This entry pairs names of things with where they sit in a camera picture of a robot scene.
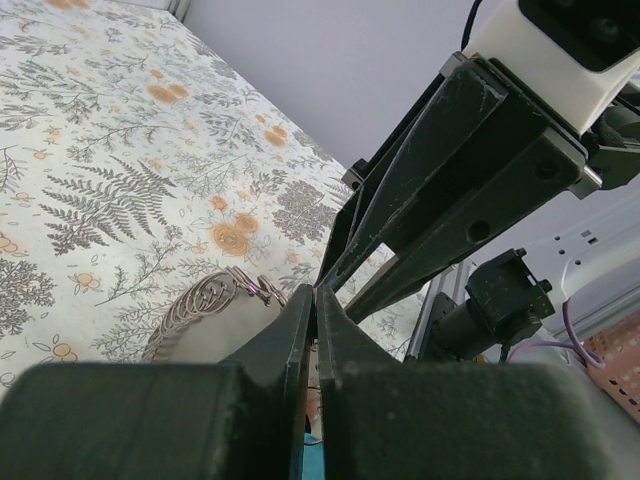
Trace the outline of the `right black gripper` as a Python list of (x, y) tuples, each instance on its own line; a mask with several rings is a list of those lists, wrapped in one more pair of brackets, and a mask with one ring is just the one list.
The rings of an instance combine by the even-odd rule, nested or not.
[(341, 288), (380, 246), (392, 258), (350, 301), (356, 322), (417, 293), (560, 192), (598, 188), (587, 149), (506, 67), (455, 53), (368, 161), (344, 176), (318, 281)]

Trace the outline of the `blue key tag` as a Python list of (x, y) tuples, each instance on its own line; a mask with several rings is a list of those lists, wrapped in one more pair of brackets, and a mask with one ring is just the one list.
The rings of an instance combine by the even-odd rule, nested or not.
[(302, 479), (325, 479), (323, 443), (309, 433), (304, 436)]

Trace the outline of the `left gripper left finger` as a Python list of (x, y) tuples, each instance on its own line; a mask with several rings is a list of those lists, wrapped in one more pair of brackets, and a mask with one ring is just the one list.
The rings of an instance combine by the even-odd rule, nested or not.
[(216, 364), (47, 364), (1, 404), (5, 479), (298, 479), (314, 293)]

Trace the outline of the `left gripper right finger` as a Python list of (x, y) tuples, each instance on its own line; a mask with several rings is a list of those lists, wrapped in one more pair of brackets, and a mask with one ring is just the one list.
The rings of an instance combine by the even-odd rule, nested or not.
[(330, 479), (616, 479), (585, 389), (544, 364), (393, 359), (315, 291)]

